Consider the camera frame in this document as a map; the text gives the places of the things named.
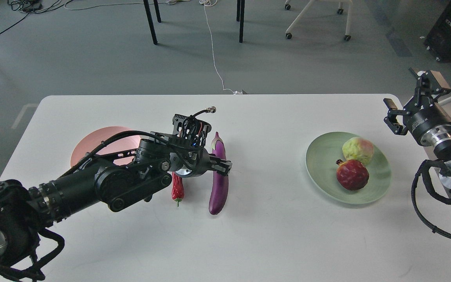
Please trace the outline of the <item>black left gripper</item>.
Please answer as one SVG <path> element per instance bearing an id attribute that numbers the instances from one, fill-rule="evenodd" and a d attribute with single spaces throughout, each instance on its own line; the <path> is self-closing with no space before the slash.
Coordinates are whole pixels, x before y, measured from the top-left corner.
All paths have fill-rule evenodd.
<path id="1" fill-rule="evenodd" d="M 232 162 L 217 156 L 209 156 L 207 151 L 197 152 L 195 159 L 189 157 L 182 167 L 175 171 L 181 178 L 198 177 L 206 171 L 214 171 L 219 175 L 228 176 L 232 168 Z"/>

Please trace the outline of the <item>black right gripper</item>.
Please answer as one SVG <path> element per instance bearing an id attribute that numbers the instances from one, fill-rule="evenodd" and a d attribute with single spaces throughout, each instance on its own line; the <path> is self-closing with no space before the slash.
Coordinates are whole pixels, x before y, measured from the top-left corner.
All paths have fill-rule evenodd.
<path id="1" fill-rule="evenodd" d="M 451 117 L 438 105 L 438 99 L 451 93 L 451 87 L 439 71 L 409 68 L 416 79 L 414 95 L 403 109 L 390 98 L 383 98 L 387 107 L 384 122 L 395 135 L 411 133 L 420 146 L 436 147 L 451 140 Z M 403 125 L 397 120 L 403 116 Z"/>

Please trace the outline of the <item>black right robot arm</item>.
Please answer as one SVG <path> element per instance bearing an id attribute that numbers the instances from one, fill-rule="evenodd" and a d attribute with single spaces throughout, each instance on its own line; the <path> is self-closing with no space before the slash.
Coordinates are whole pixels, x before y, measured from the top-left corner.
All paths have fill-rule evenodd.
<path id="1" fill-rule="evenodd" d="M 451 117 L 438 103 L 440 97 L 451 92 L 451 87 L 440 72 L 409 70 L 416 80 L 414 94 L 402 108 L 385 98 L 388 111 L 384 122 L 394 134 L 411 133 L 418 145 L 433 148 L 436 159 L 426 159 L 419 166 L 411 186 L 411 200 L 417 216 L 433 233 L 451 239 L 451 233 L 421 214 L 416 201 L 417 184 L 422 180 L 431 197 L 451 205 Z"/>

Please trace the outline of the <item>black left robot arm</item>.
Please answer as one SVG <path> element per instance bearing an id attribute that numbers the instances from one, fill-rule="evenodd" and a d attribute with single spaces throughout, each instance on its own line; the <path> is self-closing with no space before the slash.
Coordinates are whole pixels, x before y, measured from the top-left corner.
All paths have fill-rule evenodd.
<path id="1" fill-rule="evenodd" d="M 128 130 L 111 136 L 56 180 L 24 188 L 0 181 L 0 276 L 11 281 L 42 281 L 41 268 L 64 249 L 54 223 L 98 202 L 119 212 L 173 183 L 172 175 L 197 177 L 207 171 L 227 177 L 232 164 L 207 152 L 211 125 L 197 117 L 173 117 L 172 134 Z"/>

